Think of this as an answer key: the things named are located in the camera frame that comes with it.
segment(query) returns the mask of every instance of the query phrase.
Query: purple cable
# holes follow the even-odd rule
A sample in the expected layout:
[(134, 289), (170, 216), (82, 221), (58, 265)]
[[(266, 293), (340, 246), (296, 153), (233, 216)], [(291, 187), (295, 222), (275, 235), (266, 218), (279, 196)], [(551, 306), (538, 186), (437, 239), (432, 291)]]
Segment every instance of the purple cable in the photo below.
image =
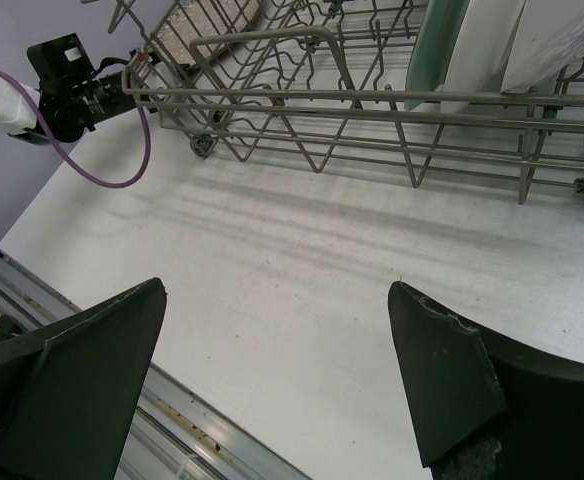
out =
[(143, 136), (145, 137), (145, 152), (143, 153), (143, 161), (141, 162), (141, 168), (139, 168), (139, 171), (136, 172), (136, 174), (132, 178), (130, 178), (129, 180), (127, 180), (125, 182), (121, 182), (121, 183), (106, 182), (105, 180), (101, 180), (100, 178), (97, 178), (94, 175), (86, 172), (74, 160), (72, 160), (70, 158), (70, 156), (65, 152), (65, 150), (63, 150), (61, 148), (61, 144), (59, 143), (59, 141), (56, 138), (54, 138), (54, 134), (52, 133), (52, 130), (50, 129), (50, 126), (48, 125), (48, 122), (45, 121), (45, 118), (43, 117), (43, 114), (39, 110), (38, 105), (32, 99), (32, 97), (30, 97), (30, 94), (27, 92), (27, 90), (25, 88), (23, 88), (23, 86), (17, 80), (15, 80), (13, 77), (11, 77), (10, 75), (8, 75), (7, 73), (2, 72), (2, 71), (0, 71), (0, 77), (3, 80), (5, 80), (6, 82), (8, 82), (10, 85), (12, 85), (12, 87), (14, 87), (14, 89), (23, 96), (23, 98), (27, 102), (28, 106), (32, 109), (32, 112), (34, 112), (34, 115), (36, 116), (37, 120), (39, 121), (39, 124), (41, 125), (41, 128), (45, 132), (45, 135), (48, 137), (48, 140), (50, 140), (50, 144), (52, 145), (52, 147), (54, 147), (54, 149), (61, 156), (61, 158), (68, 165), (70, 165), (70, 167), (72, 167), (83, 178), (89, 180), (92, 183), (100, 185), (101, 187), (125, 188), (125, 187), (129, 187), (130, 185), (135, 184), (143, 176), (143, 174), (145, 173), (145, 170), (148, 168), (148, 164), (150, 163), (150, 152), (151, 152), (152, 145), (151, 145), (150, 126), (148, 125), (148, 119), (145, 117), (145, 113), (143, 112), (143, 109), (141, 107), (137, 107), (137, 110), (139, 111), (139, 117), (141, 117), (141, 126), (143, 127)]

